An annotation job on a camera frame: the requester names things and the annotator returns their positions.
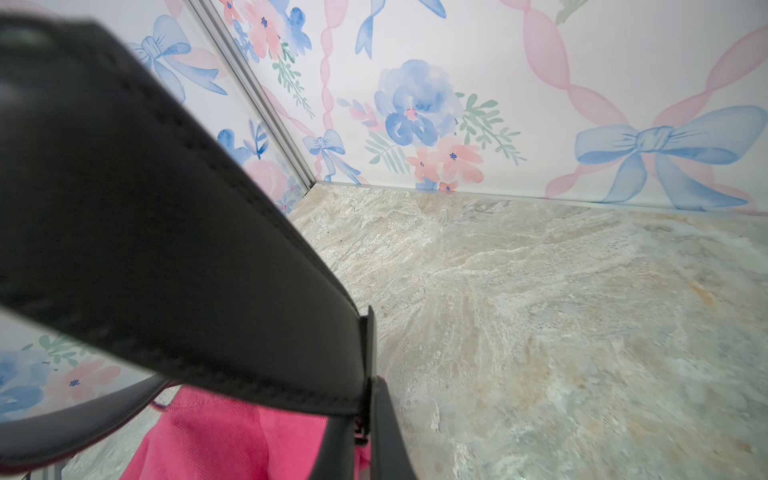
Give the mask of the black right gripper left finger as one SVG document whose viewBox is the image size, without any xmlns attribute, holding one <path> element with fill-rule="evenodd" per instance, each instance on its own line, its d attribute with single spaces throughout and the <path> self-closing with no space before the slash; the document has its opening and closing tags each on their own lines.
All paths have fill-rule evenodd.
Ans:
<svg viewBox="0 0 768 480">
<path fill-rule="evenodd" d="M 355 418 L 329 417 L 309 480 L 353 480 Z"/>
</svg>

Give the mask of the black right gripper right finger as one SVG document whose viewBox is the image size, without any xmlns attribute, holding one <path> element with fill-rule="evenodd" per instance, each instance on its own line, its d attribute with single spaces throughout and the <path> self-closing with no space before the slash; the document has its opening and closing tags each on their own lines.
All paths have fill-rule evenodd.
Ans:
<svg viewBox="0 0 768 480">
<path fill-rule="evenodd" d="M 368 307 L 361 318 L 366 375 L 366 400 L 362 432 L 371 447 L 371 479 L 416 480 L 392 397 L 385 379 L 377 374 L 377 333 L 374 310 Z"/>
</svg>

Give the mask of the black leather belt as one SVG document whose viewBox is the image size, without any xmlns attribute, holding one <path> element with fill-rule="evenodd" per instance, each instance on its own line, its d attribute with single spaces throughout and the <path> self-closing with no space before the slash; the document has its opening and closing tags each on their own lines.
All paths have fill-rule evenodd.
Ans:
<svg viewBox="0 0 768 480">
<path fill-rule="evenodd" d="M 92 22 L 1 18 L 1 306 L 154 372 L 4 426 L 3 473 L 85 449 L 173 380 L 327 418 L 362 412 L 349 294 Z"/>
</svg>

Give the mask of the pink trousers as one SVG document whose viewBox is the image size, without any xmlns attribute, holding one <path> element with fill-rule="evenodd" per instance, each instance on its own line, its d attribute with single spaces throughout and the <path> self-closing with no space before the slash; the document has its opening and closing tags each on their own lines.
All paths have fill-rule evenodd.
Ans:
<svg viewBox="0 0 768 480">
<path fill-rule="evenodd" d="M 124 479 L 306 479 L 327 419 L 181 388 L 145 435 Z"/>
</svg>

